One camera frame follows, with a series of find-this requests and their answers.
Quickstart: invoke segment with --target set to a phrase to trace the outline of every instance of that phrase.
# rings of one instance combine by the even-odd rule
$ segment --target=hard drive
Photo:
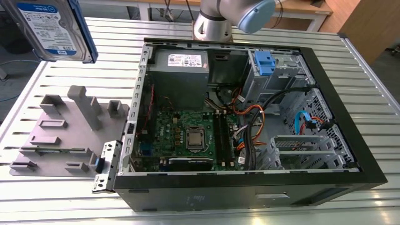
[[[42,60],[95,63],[98,50],[78,0],[0,0]]]

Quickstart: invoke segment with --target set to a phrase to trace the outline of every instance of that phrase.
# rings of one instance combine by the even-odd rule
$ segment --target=motherboard
[[[193,162],[213,171],[241,170],[234,141],[238,116],[215,112],[158,112],[153,143],[141,143],[139,168],[147,172],[170,171]]]

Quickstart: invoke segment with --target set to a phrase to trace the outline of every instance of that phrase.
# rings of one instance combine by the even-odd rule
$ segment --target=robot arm
[[[195,37],[205,41],[230,41],[233,25],[246,33],[259,31],[275,10],[275,0],[202,0]]]

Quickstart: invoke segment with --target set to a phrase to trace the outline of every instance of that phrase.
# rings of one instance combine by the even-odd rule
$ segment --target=metal table
[[[347,39],[337,34],[234,30],[235,42],[313,47],[390,182],[317,207],[135,213],[117,194],[91,193],[93,179],[14,177],[19,153],[46,94],[67,97],[85,85],[99,102],[131,103],[145,37],[191,39],[191,25],[87,18],[101,52],[97,64],[42,62],[0,128],[0,221],[94,224],[399,224],[400,107]]]

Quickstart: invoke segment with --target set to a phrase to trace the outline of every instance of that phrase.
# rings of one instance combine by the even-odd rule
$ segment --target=green circuit board
[[[183,158],[211,158],[214,159],[214,170],[241,170],[242,165],[238,164],[238,159],[234,160],[234,166],[223,166],[217,160],[217,143],[214,133],[214,115],[211,112],[190,112],[171,111],[159,112],[157,117],[155,140],[149,157],[143,157],[143,167],[146,171],[159,171],[161,158],[183,157]],[[238,124],[237,115],[227,115],[229,127],[234,128]],[[202,133],[205,148],[201,150],[189,149],[189,133]]]

